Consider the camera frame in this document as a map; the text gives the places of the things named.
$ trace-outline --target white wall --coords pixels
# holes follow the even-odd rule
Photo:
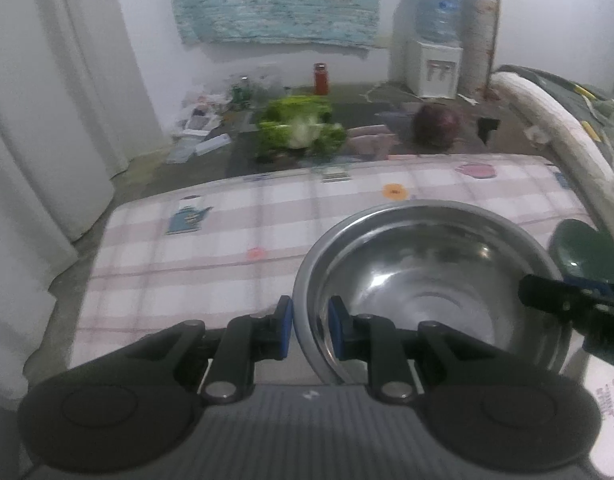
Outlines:
[[[399,0],[382,0],[380,35],[391,34]],[[215,83],[276,62],[288,85],[308,84],[326,62],[333,82],[387,78],[389,54],[324,46],[202,44],[186,48],[171,0],[120,0],[148,93],[163,123],[192,82]],[[503,0],[496,64],[531,66],[607,90],[614,88],[614,0]]]

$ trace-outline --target metal bowl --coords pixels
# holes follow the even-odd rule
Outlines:
[[[352,314],[410,329],[436,320],[558,371],[571,330],[520,303],[530,272],[561,278],[538,242],[501,216],[439,200],[378,206],[335,225],[305,257],[293,287],[296,335],[322,381],[365,382],[364,364],[334,357],[326,316],[337,294]]]

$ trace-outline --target table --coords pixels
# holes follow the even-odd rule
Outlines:
[[[71,353],[71,367],[186,319],[209,328],[265,314],[291,294],[304,255],[347,216],[390,200],[455,200],[498,213],[543,246],[560,221],[592,224],[558,168],[539,156],[418,155],[344,168],[219,180],[120,206],[96,257]],[[166,235],[178,201],[204,196],[200,230]],[[264,380],[314,377],[294,341],[290,358]]]

